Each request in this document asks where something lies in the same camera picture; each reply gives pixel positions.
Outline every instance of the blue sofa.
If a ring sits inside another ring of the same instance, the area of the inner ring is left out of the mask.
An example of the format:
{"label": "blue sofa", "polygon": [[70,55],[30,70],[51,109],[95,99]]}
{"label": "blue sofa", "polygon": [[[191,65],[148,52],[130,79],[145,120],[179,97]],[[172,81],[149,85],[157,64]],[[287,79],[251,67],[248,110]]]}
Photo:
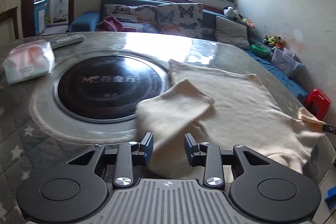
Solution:
{"label": "blue sofa", "polygon": [[[105,4],[121,4],[121,5],[128,5],[128,6],[137,6],[137,5],[154,5],[157,6],[159,4],[166,4],[172,3],[167,1],[159,1],[159,0],[101,0],[100,3],[100,12],[98,11],[89,11],[83,13],[80,17],[74,20],[71,25],[69,26],[67,32],[92,32],[95,31],[96,25],[98,22],[102,20],[102,15],[104,12],[104,5]],[[202,25],[205,28],[216,29],[216,16],[225,17],[229,20],[230,18],[214,13],[208,10],[203,10],[203,22]]]}

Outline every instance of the plastic tissue packaging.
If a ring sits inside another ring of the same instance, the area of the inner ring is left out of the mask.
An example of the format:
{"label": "plastic tissue packaging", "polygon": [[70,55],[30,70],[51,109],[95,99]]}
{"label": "plastic tissue packaging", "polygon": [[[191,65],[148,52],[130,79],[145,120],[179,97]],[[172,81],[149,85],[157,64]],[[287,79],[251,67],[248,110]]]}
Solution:
{"label": "plastic tissue packaging", "polygon": [[38,40],[10,51],[3,63],[10,85],[51,73],[55,57],[50,42]]}

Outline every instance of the blue sheet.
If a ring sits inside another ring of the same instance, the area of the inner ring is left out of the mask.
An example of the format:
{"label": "blue sheet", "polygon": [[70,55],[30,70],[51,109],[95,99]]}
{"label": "blue sheet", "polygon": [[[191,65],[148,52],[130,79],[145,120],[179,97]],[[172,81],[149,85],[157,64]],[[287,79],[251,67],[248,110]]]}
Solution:
{"label": "blue sheet", "polygon": [[294,82],[293,79],[289,78],[267,60],[256,56],[252,51],[245,52],[274,75],[301,102],[301,104],[305,102],[309,92],[304,87]]}

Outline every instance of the stuffed animal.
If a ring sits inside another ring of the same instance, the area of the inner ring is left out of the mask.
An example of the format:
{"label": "stuffed animal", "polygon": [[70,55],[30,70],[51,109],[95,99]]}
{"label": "stuffed animal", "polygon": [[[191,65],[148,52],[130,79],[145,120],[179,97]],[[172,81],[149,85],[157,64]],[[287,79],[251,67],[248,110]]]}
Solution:
{"label": "stuffed animal", "polygon": [[231,6],[225,7],[224,8],[224,15],[226,17],[229,17],[231,19],[238,19],[239,18],[239,14],[237,10],[233,10],[233,8]]}
{"label": "stuffed animal", "polygon": [[277,47],[279,49],[282,49],[282,43],[284,42],[283,38],[275,35],[272,37],[268,37],[266,34],[264,36],[264,39],[262,41],[264,44],[268,44],[270,47]]}

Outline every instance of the metal pivot bolt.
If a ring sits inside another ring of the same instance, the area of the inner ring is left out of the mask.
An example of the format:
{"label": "metal pivot bolt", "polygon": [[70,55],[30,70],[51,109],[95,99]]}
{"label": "metal pivot bolt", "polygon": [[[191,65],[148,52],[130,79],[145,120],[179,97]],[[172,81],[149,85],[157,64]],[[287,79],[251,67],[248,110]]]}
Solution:
{"label": "metal pivot bolt", "polygon": [[121,178],[117,178],[115,180],[115,183],[117,185],[120,185],[120,186],[126,186],[126,185],[129,185],[131,184],[131,179],[130,178],[126,178],[126,177],[121,177]]}
{"label": "metal pivot bolt", "polygon": [[206,183],[212,186],[217,186],[223,183],[223,180],[218,177],[211,177],[206,180]]}

